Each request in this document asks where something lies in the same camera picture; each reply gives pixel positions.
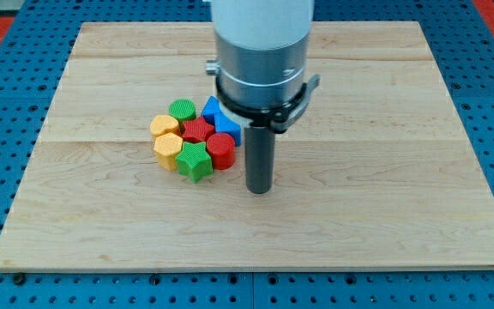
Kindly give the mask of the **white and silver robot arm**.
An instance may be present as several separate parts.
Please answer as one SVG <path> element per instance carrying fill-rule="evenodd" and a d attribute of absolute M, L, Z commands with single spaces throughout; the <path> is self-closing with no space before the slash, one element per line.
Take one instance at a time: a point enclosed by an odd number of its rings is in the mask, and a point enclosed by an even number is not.
<path fill-rule="evenodd" d="M 206 64 L 227 116 L 281 133 L 304 113 L 313 0 L 211 0 L 217 58 Z"/>

